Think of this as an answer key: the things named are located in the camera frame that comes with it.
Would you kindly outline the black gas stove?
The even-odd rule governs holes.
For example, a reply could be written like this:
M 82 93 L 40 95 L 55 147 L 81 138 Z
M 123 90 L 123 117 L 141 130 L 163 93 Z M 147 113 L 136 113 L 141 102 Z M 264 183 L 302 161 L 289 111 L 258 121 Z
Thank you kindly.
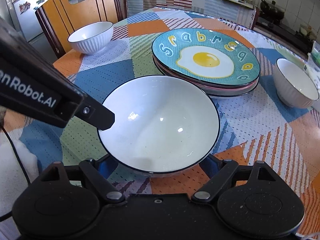
M 304 54 L 307 54 L 311 51 L 312 42 L 286 25 L 271 24 L 269 21 L 258 17 L 255 26 L 265 32 L 269 32 L 272 36 L 281 38 L 286 43 L 292 45 L 294 48 L 300 50 Z

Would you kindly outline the pink rabbit plate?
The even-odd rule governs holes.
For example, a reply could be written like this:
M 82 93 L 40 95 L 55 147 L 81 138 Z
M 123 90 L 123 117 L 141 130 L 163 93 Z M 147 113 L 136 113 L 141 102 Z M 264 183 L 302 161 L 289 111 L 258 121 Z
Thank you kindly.
M 208 86 L 212 86 L 212 87 L 217 87 L 217 88 L 244 88 L 244 87 L 246 87 L 246 86 L 248 86 L 248 85 L 252 85 L 254 81 L 257 81 L 257 79 L 259 79 L 259 77 L 258 77 L 258 78 L 257 78 L 256 80 L 254 80 L 253 82 L 250 82 L 248 85 L 244 85 L 244 86 L 225 86 L 225 85 L 219 85 L 219 84 L 214 84 L 214 83 L 207 82 L 207 81 L 197 80 L 197 79 L 194 78 L 194 77 L 189 77 L 189 76 L 187 76 L 187 75 L 185 75 L 185 74 L 181 74 L 181 73 L 179 73 L 179 72 L 177 72 L 177 71 L 175 71 L 175 70 L 170 70 L 168 67 L 166 67 L 166 66 L 164 66 L 163 64 L 161 64 L 154 56 L 152 57 L 152 59 L 153 59 L 153 62 L 154 62 L 155 65 L 158 65 L 158 66 L 160 66 L 160 67 L 163 67 L 163 68 L 165 68 L 165 69 L 168 70 L 168 71 L 171 71 L 171 72 L 173 72 L 173 73 L 175 73 L 175 74 L 178 74 L 178 75 L 182 75 L 183 77 L 187 77 L 188 79 L 191 79 L 191 80 L 193 80 L 193 81 L 197 81 L 197 82 L 199 82 L 199 83 L 201 83 L 201 84 L 208 85 Z

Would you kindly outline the black cutting board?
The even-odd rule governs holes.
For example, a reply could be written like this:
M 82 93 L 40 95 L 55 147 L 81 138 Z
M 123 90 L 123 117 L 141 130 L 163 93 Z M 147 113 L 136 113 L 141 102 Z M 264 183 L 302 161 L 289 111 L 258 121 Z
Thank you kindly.
M 241 1 L 241 0 L 225 0 L 225 1 L 230 1 L 230 2 L 233 2 L 233 3 L 239 4 L 239 5 L 243 5 L 245 7 L 252 7 L 253 6 L 252 4 L 246 3 L 246 2 Z

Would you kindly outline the white bowl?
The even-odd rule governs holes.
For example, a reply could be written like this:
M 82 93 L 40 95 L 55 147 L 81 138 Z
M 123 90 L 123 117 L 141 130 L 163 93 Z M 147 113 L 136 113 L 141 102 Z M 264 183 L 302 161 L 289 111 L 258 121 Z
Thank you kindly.
M 77 52 L 94 55 L 105 49 L 112 36 L 112 22 L 95 22 L 73 32 L 68 37 L 68 42 Z
M 316 85 L 293 62 L 284 58 L 277 59 L 272 76 L 278 97 L 288 107 L 305 109 L 319 100 Z
M 101 144 L 117 162 L 140 173 L 166 175 L 191 168 L 210 154 L 219 137 L 220 117 L 211 98 L 176 77 L 127 81 L 103 105 L 115 121 L 98 131 Z

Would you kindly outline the black wok on stove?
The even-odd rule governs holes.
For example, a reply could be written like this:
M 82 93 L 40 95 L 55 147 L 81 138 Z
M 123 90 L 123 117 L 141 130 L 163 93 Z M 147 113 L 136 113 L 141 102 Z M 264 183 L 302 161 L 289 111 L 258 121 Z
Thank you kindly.
M 276 6 L 276 2 L 268 3 L 266 0 L 260 2 L 260 16 L 268 21 L 281 21 L 284 12 Z

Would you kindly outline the patchwork counter cloth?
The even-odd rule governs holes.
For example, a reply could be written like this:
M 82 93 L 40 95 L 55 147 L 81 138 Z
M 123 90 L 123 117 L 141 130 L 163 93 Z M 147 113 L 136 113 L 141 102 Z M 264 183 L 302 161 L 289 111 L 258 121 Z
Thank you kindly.
M 258 11 L 255 8 L 249 9 L 236 3 L 225 0 L 124 0 L 127 16 L 154 7 L 180 9 L 197 12 L 227 20 L 253 29 L 258 18 Z

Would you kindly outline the wooden chair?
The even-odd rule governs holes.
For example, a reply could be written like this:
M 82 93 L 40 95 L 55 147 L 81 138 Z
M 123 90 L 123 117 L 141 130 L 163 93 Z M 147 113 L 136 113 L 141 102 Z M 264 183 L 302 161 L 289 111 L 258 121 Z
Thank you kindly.
M 57 58 L 72 49 L 67 39 L 76 30 L 95 22 L 123 19 L 120 0 L 48 0 L 35 15 Z

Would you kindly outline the white sun plate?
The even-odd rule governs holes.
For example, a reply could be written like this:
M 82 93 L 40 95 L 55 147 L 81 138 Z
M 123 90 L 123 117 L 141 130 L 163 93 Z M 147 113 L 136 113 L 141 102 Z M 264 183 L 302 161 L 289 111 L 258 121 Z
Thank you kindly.
M 217 88 L 217 87 L 204 85 L 204 84 L 201 84 L 197 81 L 193 81 L 191 79 L 188 79 L 187 77 L 183 77 L 182 75 L 175 74 L 175 73 L 168 71 L 165 68 L 160 67 L 158 65 L 156 65 L 156 67 L 162 74 L 188 81 L 188 82 L 192 83 L 193 85 L 196 85 L 197 87 L 202 89 L 209 96 L 213 96 L 215 98 L 229 98 L 229 97 L 234 97 L 234 96 L 245 95 L 245 94 L 255 90 L 255 88 L 257 87 L 257 85 L 259 83 L 259 79 L 257 79 L 257 81 L 254 81 L 252 85 L 248 85 L 244 88 Z

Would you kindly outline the white tissue pack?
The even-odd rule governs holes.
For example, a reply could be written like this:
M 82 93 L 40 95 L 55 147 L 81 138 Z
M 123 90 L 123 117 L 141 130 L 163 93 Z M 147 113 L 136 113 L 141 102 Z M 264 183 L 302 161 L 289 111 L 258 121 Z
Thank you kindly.
M 304 72 L 310 77 L 317 90 L 320 89 L 320 53 L 319 43 L 313 42 L 312 51 L 308 53 L 308 61 L 304 65 Z

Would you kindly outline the teal egg plate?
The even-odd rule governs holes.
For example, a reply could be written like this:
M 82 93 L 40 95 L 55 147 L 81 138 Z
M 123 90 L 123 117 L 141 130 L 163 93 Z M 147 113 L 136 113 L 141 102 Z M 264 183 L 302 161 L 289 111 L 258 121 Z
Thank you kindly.
M 214 85 L 241 87 L 260 75 L 249 45 L 214 30 L 173 29 L 158 35 L 151 51 L 169 70 Z

